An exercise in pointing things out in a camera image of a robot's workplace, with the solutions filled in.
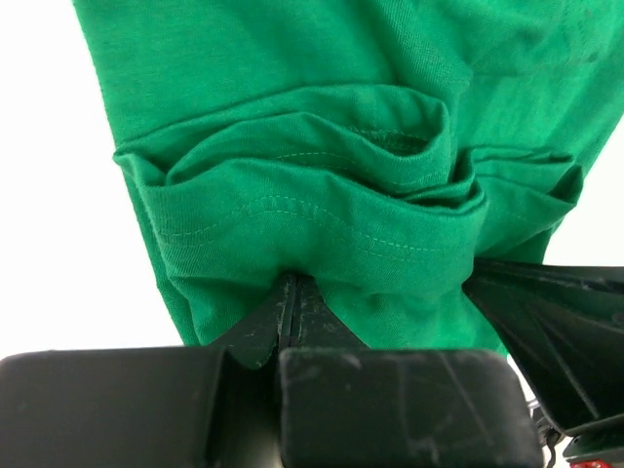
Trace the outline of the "green t shirt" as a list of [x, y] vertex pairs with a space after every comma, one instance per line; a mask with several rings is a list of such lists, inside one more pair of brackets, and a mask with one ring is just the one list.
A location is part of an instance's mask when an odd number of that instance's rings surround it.
[[619, 1], [78, 1], [157, 287], [206, 345], [284, 272], [377, 348], [502, 352], [623, 114]]

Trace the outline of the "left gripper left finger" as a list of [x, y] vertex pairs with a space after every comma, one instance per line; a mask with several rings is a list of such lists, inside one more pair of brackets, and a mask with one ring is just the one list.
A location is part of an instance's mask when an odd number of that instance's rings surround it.
[[1, 363], [5, 467], [277, 467], [276, 357], [294, 276], [207, 346], [24, 353]]

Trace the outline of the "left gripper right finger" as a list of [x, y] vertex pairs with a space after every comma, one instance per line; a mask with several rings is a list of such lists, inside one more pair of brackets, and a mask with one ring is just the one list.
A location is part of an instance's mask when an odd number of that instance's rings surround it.
[[287, 467], [537, 467], [519, 379], [498, 354], [373, 350], [294, 282], [280, 340], [280, 449]]

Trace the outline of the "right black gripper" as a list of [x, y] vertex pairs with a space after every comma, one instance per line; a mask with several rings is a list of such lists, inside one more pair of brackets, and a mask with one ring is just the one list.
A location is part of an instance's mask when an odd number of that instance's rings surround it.
[[623, 464], [623, 269], [479, 258], [463, 290], [537, 405], [546, 447], [572, 467]]

